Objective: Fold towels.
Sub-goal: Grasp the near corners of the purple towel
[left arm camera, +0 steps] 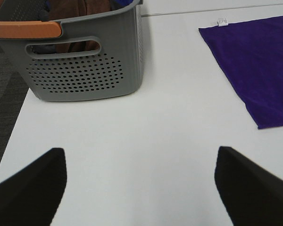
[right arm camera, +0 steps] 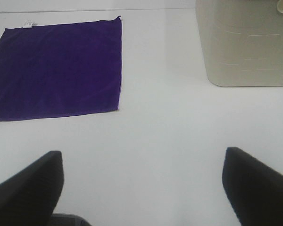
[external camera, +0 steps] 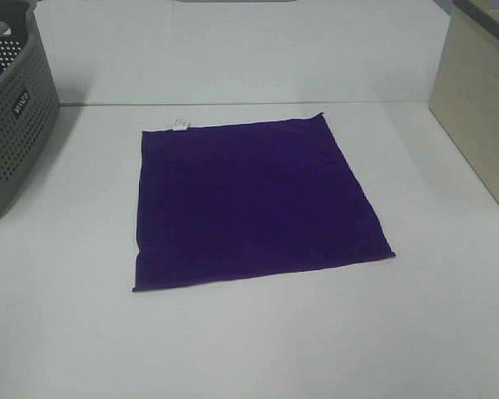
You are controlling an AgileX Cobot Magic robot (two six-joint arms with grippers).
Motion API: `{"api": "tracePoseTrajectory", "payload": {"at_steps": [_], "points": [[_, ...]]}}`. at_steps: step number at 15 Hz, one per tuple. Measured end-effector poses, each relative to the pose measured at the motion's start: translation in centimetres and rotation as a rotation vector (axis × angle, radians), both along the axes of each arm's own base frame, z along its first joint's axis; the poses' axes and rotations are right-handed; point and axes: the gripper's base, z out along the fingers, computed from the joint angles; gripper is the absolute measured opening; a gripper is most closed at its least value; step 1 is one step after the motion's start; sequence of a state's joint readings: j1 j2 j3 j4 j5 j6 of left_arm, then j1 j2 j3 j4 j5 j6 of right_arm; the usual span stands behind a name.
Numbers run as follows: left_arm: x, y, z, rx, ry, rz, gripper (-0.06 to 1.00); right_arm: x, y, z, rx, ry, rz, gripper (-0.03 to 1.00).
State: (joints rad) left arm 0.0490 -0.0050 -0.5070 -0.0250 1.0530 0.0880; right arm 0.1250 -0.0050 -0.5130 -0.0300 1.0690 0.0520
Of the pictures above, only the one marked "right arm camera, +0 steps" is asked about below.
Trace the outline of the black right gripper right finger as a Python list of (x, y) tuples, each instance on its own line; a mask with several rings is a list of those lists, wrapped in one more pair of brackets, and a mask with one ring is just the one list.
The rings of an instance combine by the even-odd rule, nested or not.
[(283, 226), (283, 175), (247, 152), (229, 147), (222, 184), (242, 226)]

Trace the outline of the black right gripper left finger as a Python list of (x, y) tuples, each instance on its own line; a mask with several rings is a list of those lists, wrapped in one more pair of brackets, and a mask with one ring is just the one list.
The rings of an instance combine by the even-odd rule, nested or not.
[(61, 151), (49, 151), (0, 184), (0, 226), (45, 226), (64, 185)]

